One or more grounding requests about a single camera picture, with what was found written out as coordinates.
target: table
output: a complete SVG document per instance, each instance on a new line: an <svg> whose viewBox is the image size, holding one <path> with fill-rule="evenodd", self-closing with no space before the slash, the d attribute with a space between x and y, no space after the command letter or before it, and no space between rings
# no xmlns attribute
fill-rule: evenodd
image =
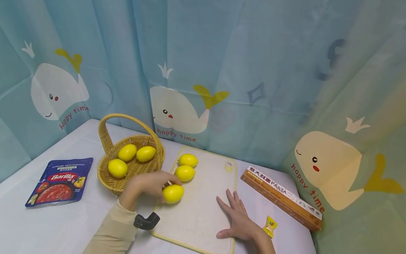
<svg viewBox="0 0 406 254"><path fill-rule="evenodd" d="M98 229L116 198L97 178L97 166L104 155L98 128L99 121L91 119L31 161L0 184L0 239L2 253L81 253ZM141 134L123 127L107 124L113 143L122 138ZM162 170L170 171L184 146L161 139L166 157ZM26 209L25 202L35 188L46 165L51 160L93 157L81 201L60 206ZM239 177L250 165L238 161L237 191L244 201L250 218L264 226L267 215L277 223L273 240L277 254L315 254L310 231L295 219L268 201ZM253 165L297 195L294 181L285 173ZM138 213L147 217L155 200L142 196L137 204ZM236 241L235 254L254 253L252 246ZM138 230L130 254L192 254L194 251L157 239L147 231Z"/></svg>

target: hand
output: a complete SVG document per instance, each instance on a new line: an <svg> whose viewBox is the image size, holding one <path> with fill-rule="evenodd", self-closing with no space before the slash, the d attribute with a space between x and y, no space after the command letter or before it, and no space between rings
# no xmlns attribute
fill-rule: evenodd
<svg viewBox="0 0 406 254"><path fill-rule="evenodd" d="M218 232L217 238L237 237L245 241L253 240L262 229L248 217L244 204L236 191L234 196L231 195L229 190L226 191L226 194L231 207L226 205L219 197L217 197L217 202L223 211L230 216L231 228Z"/></svg>
<svg viewBox="0 0 406 254"><path fill-rule="evenodd" d="M135 204L142 193L157 197L161 203L164 203L165 197L162 188L164 185L168 185L168 181L172 184L182 185L177 176L164 171L135 176L129 181L121 194L120 204L125 209L134 211Z"/></svg>

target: yellow lemon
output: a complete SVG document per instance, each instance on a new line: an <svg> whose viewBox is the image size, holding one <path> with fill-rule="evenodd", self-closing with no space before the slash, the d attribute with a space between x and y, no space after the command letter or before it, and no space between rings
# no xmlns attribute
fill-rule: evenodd
<svg viewBox="0 0 406 254"><path fill-rule="evenodd" d="M198 163L199 163L199 161L193 154L183 154L179 158L180 166L187 165L187 166L195 167Z"/></svg>
<svg viewBox="0 0 406 254"><path fill-rule="evenodd" d="M118 157L120 160L127 162L132 160L136 153L137 147L133 144L129 144L120 149Z"/></svg>
<svg viewBox="0 0 406 254"><path fill-rule="evenodd" d="M124 161L114 159L108 162L108 171L116 178L123 178L127 174L128 166Z"/></svg>
<svg viewBox="0 0 406 254"><path fill-rule="evenodd" d="M165 202L167 204L174 204L182 199L185 189L180 185L169 185L165 187L162 192L165 197Z"/></svg>
<svg viewBox="0 0 406 254"><path fill-rule="evenodd" d="M175 176L177 176L181 182L192 180L195 174L196 171L187 165L180 166L175 171Z"/></svg>
<svg viewBox="0 0 406 254"><path fill-rule="evenodd" d="M156 150L152 146L141 147L137 151L137 160L140 162L146 162L151 160L155 156Z"/></svg>

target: blue curtain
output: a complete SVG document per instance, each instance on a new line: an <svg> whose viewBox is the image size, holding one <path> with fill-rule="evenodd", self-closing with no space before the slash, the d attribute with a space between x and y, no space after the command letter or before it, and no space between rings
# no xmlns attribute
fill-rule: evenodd
<svg viewBox="0 0 406 254"><path fill-rule="evenodd" d="M125 113L290 174L319 253L406 248L405 1L7 0L0 28L0 181Z"/></svg>

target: sleeve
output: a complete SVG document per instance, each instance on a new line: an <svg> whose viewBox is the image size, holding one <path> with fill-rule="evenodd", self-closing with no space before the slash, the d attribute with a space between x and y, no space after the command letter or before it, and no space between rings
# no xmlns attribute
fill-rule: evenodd
<svg viewBox="0 0 406 254"><path fill-rule="evenodd" d="M124 254L135 239L136 216L137 212L128 211L117 200L83 254Z"/></svg>

